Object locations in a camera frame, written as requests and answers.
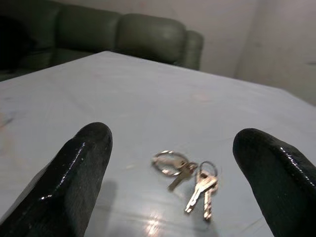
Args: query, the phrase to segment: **key ring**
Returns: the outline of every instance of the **key ring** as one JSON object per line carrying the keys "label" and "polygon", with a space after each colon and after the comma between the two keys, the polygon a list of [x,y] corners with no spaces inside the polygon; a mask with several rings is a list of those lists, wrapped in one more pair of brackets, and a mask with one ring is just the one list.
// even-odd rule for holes
{"label": "key ring", "polygon": [[[161,156],[164,155],[170,155],[173,157],[178,157],[178,160],[171,160],[168,158],[162,158]],[[160,152],[158,154],[156,154],[154,156],[153,159],[153,166],[161,173],[163,173],[166,176],[169,177],[174,177],[174,176],[178,176],[180,174],[179,169],[184,166],[185,164],[187,164],[189,162],[189,159],[187,157],[185,157],[185,155],[179,153],[179,152],[174,152],[174,151],[163,151]],[[164,167],[160,167],[158,164],[164,164],[164,165],[169,165],[169,166],[173,166],[174,169],[177,169],[178,171],[171,171],[170,169],[164,168]]]}
{"label": "key ring", "polygon": [[215,166],[212,162],[210,162],[210,161],[204,161],[204,162],[202,162],[202,163],[199,165],[199,173],[202,172],[202,166],[203,166],[204,164],[209,164],[210,166],[212,166],[213,169],[214,169],[215,177],[217,177],[217,175],[218,175],[217,168],[216,168],[216,166]]}

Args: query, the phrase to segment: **sofa backrest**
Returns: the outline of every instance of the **sofa backrest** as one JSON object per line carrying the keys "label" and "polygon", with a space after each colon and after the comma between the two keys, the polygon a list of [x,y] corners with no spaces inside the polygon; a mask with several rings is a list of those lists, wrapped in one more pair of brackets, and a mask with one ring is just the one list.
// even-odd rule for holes
{"label": "sofa backrest", "polygon": [[186,29],[178,21],[127,14],[118,25],[115,50],[120,53],[173,64],[182,55]]}
{"label": "sofa backrest", "polygon": [[39,70],[50,66],[55,48],[55,29],[62,6],[53,1],[11,0],[0,8],[1,15],[23,23],[29,36],[36,42],[34,52],[23,58],[20,67]]}
{"label": "sofa backrest", "polygon": [[21,67],[34,70],[110,50],[198,69],[202,36],[175,20],[66,5],[11,0],[6,15],[20,20],[37,42]]}
{"label": "sofa backrest", "polygon": [[57,23],[52,66],[105,50],[114,51],[120,16],[116,12],[65,5]]}

